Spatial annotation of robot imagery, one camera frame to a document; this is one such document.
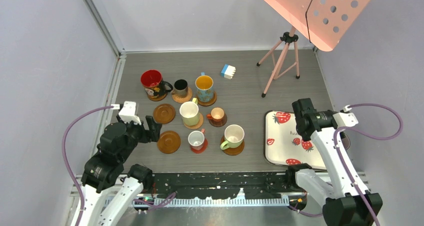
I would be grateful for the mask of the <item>pale yellow green mug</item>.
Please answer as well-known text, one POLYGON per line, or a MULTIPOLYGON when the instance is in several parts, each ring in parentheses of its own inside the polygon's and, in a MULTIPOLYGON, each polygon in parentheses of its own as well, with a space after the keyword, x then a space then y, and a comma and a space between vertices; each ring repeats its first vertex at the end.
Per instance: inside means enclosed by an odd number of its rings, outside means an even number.
POLYGON ((191 101, 184 102, 179 108, 179 113, 185 126, 197 125, 200 121, 198 99, 193 98, 191 101))

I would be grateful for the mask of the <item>grey purple mug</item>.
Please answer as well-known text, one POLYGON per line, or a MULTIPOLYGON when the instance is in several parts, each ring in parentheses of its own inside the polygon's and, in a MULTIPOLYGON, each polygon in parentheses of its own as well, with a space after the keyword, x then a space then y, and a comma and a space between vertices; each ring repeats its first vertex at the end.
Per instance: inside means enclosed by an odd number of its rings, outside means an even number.
POLYGON ((341 142, 342 142, 344 149, 348 150, 351 146, 351 141, 350 141, 349 137, 344 132, 341 132, 340 133, 340 139, 341 139, 341 142))

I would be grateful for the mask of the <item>small white cup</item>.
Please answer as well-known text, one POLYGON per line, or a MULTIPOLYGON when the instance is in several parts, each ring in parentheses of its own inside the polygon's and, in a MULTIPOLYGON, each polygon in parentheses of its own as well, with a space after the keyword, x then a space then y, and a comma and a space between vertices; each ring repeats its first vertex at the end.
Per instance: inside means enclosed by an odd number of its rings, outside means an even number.
POLYGON ((192 131, 188 135, 187 140, 190 148, 195 152, 199 152, 205 146, 205 129, 192 131))

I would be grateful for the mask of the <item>woven rattan coaster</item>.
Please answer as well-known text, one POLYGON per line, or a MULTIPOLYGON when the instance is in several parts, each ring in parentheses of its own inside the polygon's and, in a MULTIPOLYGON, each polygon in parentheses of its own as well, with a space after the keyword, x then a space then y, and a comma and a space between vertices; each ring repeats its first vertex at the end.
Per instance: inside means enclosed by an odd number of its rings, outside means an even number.
POLYGON ((203 125, 203 123, 204 123, 204 116, 201 113, 199 113, 199 121, 198 121, 197 124, 187 125, 186 123, 184 123, 184 126, 188 129, 195 130, 195 129, 200 128, 203 125))
POLYGON ((182 104, 182 103, 190 101, 192 96, 193 96, 192 89, 190 87, 188 87, 188 93, 185 97, 180 97, 177 94, 172 94, 172 99, 175 102, 182 104))

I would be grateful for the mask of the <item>black small cup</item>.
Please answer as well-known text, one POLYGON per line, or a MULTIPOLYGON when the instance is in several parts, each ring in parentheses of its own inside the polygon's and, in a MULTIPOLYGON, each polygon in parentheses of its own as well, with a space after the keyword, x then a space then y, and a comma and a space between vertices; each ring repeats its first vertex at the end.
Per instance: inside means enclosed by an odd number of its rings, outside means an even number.
POLYGON ((175 81, 171 94, 179 98, 185 98, 188 95, 188 82, 185 79, 175 81))

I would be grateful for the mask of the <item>black floral mug red inside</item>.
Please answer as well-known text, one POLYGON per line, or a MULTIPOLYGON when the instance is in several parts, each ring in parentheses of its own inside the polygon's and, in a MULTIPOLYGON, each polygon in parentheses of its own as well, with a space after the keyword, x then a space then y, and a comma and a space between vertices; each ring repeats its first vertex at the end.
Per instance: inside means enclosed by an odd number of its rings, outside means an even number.
POLYGON ((144 90, 150 96, 161 96, 165 93, 171 93, 174 89, 171 83, 164 81, 162 74, 155 69, 145 71, 141 77, 140 82, 144 90))

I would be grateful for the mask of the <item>red apple paper coaster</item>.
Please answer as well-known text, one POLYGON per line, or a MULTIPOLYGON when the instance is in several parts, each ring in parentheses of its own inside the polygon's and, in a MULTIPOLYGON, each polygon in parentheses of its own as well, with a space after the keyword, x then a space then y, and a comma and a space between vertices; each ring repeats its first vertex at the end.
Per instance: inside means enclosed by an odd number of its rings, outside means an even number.
POLYGON ((203 143, 203 145, 202 145, 201 147, 196 148, 196 147, 191 146, 191 147, 190 147, 190 150, 191 150, 193 153, 195 153, 195 154, 201 154, 201 153, 203 153, 203 152, 206 150, 206 148, 208 147, 208 144, 209 144, 208 140, 207 140, 207 139, 205 139, 205 140, 204 140, 204 143, 203 143))

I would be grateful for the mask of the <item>small orange cup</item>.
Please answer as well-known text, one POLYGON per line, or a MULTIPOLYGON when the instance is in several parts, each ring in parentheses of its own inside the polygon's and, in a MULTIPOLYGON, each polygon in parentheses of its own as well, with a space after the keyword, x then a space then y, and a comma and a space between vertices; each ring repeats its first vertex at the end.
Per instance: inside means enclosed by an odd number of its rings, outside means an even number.
POLYGON ((225 111, 220 107, 215 107, 211 110, 210 113, 206 115, 206 118, 210 123, 215 125, 222 124, 225 121, 225 111))

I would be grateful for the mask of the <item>blue butterfly plate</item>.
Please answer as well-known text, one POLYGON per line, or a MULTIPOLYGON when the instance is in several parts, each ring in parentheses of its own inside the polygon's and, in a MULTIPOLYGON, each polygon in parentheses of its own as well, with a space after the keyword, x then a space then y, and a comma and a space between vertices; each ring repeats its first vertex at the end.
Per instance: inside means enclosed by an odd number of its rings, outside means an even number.
POLYGON ((208 103, 214 98, 214 81, 204 72, 195 80, 196 95, 200 102, 208 103))

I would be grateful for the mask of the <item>cream green mug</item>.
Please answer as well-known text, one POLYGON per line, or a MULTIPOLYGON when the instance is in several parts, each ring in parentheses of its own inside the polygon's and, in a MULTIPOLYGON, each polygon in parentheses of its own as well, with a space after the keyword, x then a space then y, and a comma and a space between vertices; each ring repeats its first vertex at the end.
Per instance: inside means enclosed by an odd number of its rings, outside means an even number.
POLYGON ((224 141, 220 144, 220 149, 235 149, 242 144, 244 137, 244 129, 240 125, 231 124, 224 131, 224 141))

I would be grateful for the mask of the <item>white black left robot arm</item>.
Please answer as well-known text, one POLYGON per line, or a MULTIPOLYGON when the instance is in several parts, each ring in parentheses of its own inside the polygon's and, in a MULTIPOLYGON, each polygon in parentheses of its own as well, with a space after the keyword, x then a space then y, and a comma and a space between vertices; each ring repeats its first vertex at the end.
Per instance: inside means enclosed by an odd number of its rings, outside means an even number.
POLYGON ((109 124, 100 137, 97 152, 84 166, 80 191, 82 196, 72 224, 75 226, 114 226, 136 196, 148 193, 154 185, 151 169, 140 164, 130 167, 123 184, 112 201, 104 206, 109 194, 113 192, 124 163, 139 143, 157 142, 162 125, 146 116, 148 129, 133 121, 109 124))

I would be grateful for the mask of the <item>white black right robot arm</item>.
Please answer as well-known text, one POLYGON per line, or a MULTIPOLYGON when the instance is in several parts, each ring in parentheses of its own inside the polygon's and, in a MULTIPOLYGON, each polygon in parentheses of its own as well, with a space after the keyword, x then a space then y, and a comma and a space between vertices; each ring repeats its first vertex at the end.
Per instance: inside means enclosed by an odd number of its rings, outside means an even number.
POLYGON ((359 122, 348 107, 341 112, 318 111, 310 98, 292 103, 296 132, 318 150, 329 182, 317 175, 307 163, 288 166, 285 184, 291 191, 305 190, 321 206, 328 226, 377 225, 383 206, 378 193, 372 193, 349 161, 340 131, 359 122))

